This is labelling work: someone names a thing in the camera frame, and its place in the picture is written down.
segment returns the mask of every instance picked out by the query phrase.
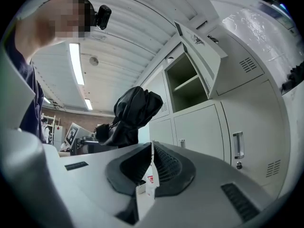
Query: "brick wall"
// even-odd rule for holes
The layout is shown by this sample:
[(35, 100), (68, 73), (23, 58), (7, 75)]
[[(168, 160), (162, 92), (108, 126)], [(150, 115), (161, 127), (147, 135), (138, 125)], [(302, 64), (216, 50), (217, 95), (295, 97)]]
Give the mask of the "brick wall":
[(89, 130), (93, 131), (97, 124), (109, 124), (113, 121), (112, 117), (104, 117), (104, 116), (92, 116), (85, 114), (75, 114), (62, 112), (58, 110), (52, 110), (47, 108), (42, 108), (42, 113), (47, 116), (56, 116), (56, 119), (60, 118), (60, 125), (66, 128), (66, 131), (70, 128), (72, 123), (76, 123), (77, 125)]

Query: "lock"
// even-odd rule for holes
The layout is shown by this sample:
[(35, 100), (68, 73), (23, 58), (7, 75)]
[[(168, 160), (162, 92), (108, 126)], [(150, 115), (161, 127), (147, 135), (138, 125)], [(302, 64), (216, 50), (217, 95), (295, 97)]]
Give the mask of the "lock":
[(243, 168), (242, 162), (237, 162), (237, 169), (240, 170)]
[(194, 41), (194, 43), (197, 44), (203, 44), (204, 42), (201, 41), (201, 39), (199, 39), (196, 35), (193, 35), (192, 40)]

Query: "person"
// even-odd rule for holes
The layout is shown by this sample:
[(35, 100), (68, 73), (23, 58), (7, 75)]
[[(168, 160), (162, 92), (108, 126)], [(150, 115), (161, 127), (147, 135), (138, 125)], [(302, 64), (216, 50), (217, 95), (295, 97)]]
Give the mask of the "person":
[(47, 118), (43, 118), (43, 119), (41, 119), (41, 122), (42, 122), (41, 128), (42, 128), (43, 137), (44, 137), (46, 143), (50, 143), (50, 134), (49, 134), (50, 130), (47, 125), (48, 120), (47, 120)]
[(94, 24), (95, 11), (88, 0), (48, 0), (34, 13), (13, 22), (4, 38), (4, 47), (16, 69), (36, 94), (30, 103), (20, 129), (36, 135), (43, 143), (41, 109), (44, 99), (35, 78), (31, 59), (41, 48), (71, 37), (84, 37)]

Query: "black slot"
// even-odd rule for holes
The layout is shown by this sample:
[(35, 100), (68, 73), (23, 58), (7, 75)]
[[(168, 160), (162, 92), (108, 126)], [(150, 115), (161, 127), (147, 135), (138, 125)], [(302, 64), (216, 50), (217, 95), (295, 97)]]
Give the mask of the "black slot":
[(65, 167), (66, 167), (67, 171), (70, 171), (70, 170), (81, 168), (81, 167), (84, 167), (84, 166), (87, 166), (87, 165), (89, 165), (89, 164), (83, 161), (83, 162), (78, 162), (78, 163), (75, 163), (75, 164), (66, 165)]
[(234, 183), (225, 184), (221, 188), (244, 222), (259, 214), (258, 209)]

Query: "air vent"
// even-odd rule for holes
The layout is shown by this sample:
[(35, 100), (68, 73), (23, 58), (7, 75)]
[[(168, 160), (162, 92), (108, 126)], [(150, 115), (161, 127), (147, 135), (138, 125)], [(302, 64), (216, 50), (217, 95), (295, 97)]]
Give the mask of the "air vent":
[(234, 183), (225, 184), (221, 188), (244, 222), (259, 214), (258, 209)]
[(70, 171), (70, 170), (81, 168), (81, 167), (84, 167), (87, 165), (89, 165), (89, 164), (83, 161), (83, 162), (79, 162), (79, 163), (75, 163), (75, 164), (66, 165), (65, 167), (66, 167), (67, 171)]
[(266, 177), (271, 177), (279, 173), (281, 160), (270, 163), (267, 166)]
[(93, 66), (97, 66), (98, 65), (98, 59), (96, 57), (90, 57), (89, 62), (91, 65)]
[(164, 104), (162, 104), (162, 107), (161, 107), (161, 112), (164, 112), (168, 109), (167, 107), (167, 102), (165, 102)]
[(257, 67), (256, 64), (249, 57), (241, 61), (239, 64), (242, 66), (242, 68), (246, 73), (250, 72), (251, 70)]
[(205, 82), (206, 82), (206, 85), (207, 85), (208, 89), (210, 90), (210, 84), (209, 84), (207, 78), (205, 78)]

